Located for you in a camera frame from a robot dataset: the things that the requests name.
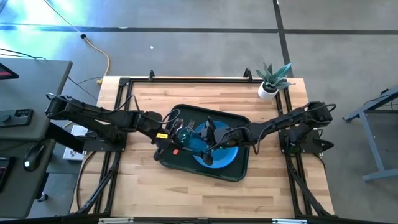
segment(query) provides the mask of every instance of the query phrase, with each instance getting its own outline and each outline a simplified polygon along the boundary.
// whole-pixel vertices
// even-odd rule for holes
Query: gray desk
[[[0,97],[0,100],[2,101],[1,109],[10,104],[18,105],[18,102],[10,103],[10,98],[14,98],[13,96],[15,95],[13,94],[17,91],[25,91],[26,94],[29,94],[29,92],[34,94],[35,97],[25,96],[27,98],[14,98],[14,100],[27,103],[26,106],[24,106],[24,104],[19,104],[25,108],[33,107],[35,110],[34,113],[38,116],[32,118],[30,125],[41,125],[44,128],[26,128],[20,129],[20,131],[25,131],[24,134],[27,136],[26,139],[29,139],[30,134],[33,136],[32,139],[43,138],[45,131],[50,124],[50,120],[44,116],[44,111],[49,104],[49,100],[45,97],[45,94],[48,92],[61,94],[72,63],[67,61],[45,61],[13,58],[0,58],[0,63],[16,72],[20,78],[25,77],[23,82],[18,82],[18,79],[13,80],[14,85],[11,85],[11,82],[9,82],[11,80],[0,80],[0,94],[2,94]],[[7,91],[2,91],[2,86],[5,86]],[[6,147],[23,143],[21,140],[4,139],[5,136],[8,136],[7,132],[10,130],[11,129],[7,130],[7,128],[0,130],[0,156],[12,156],[16,158],[7,182],[2,192],[0,192],[0,217],[25,218],[28,216],[33,201],[38,195],[40,187],[42,186],[45,171],[52,155],[55,141],[44,141],[45,152],[39,167],[33,172],[26,172],[23,169],[22,161],[27,150],[35,142],[31,141],[30,143],[20,147],[1,151],[1,149]]]

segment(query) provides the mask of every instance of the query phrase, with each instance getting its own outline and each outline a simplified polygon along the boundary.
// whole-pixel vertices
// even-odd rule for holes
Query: gray floor
[[[222,27],[275,29],[271,0],[87,0],[51,1],[77,26],[95,27]],[[398,1],[279,0],[286,29],[398,29]],[[42,1],[12,0],[0,22],[65,25]],[[262,62],[283,64],[278,34],[87,33],[111,58],[110,75],[195,75],[240,77],[246,67]],[[25,27],[0,31],[0,46],[49,59],[71,60],[71,78],[102,76],[105,58],[74,32],[38,32]],[[398,178],[364,183],[376,171],[362,124],[340,118],[398,83],[396,35],[286,35],[294,77],[304,78],[310,100],[336,103],[335,118],[324,139],[335,143],[325,153],[326,173],[337,215],[345,218],[398,222]],[[98,95],[99,86],[83,86]],[[64,94],[88,103],[94,99],[68,82]],[[76,174],[50,176],[52,200],[35,204],[31,217],[66,214]],[[65,189],[56,193],[53,183]]]

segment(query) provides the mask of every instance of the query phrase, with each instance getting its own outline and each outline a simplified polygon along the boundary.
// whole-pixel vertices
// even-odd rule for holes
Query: wooden table
[[[114,108],[119,78],[104,78],[98,106],[110,110]],[[304,80],[293,78],[289,82],[296,84],[289,88],[293,108],[305,105],[308,98]],[[156,111],[163,116],[176,104],[185,103],[241,114],[252,122],[267,121],[277,116],[276,102],[260,99],[258,86],[135,83],[133,94],[142,110]],[[135,109],[134,103],[131,103],[130,109]],[[259,155],[250,153],[247,175],[240,182],[166,168],[153,160],[154,151],[155,146],[150,144],[149,138],[140,133],[129,134],[119,166],[113,217],[294,217],[285,157],[280,153],[276,133],[266,136],[261,142]],[[82,203],[98,185],[103,157],[104,153],[97,153],[84,170],[80,185]],[[309,189],[324,208],[333,213],[322,163],[311,154],[303,154],[302,157]],[[106,196],[107,193],[104,194],[102,208]],[[298,196],[304,211],[302,193],[299,192]],[[76,211],[76,200],[71,211]]]

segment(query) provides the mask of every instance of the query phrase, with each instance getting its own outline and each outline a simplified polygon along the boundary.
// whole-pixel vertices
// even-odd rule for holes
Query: blue plate
[[[214,121],[214,124],[216,128],[221,128],[227,126],[225,123],[221,121]],[[205,127],[205,123],[199,125],[197,128],[195,128],[195,132],[200,132],[203,128]],[[193,149],[194,151],[205,151],[208,148],[208,145],[200,140],[200,139],[195,139],[192,138],[189,143],[189,148]],[[213,165],[209,166],[205,164],[203,159],[199,156],[193,156],[201,165],[212,168],[212,169],[219,169],[224,166],[227,166],[230,164],[236,157],[238,153],[238,148],[239,147],[229,147],[226,149],[217,149],[217,150],[212,150],[211,155],[213,156]]]

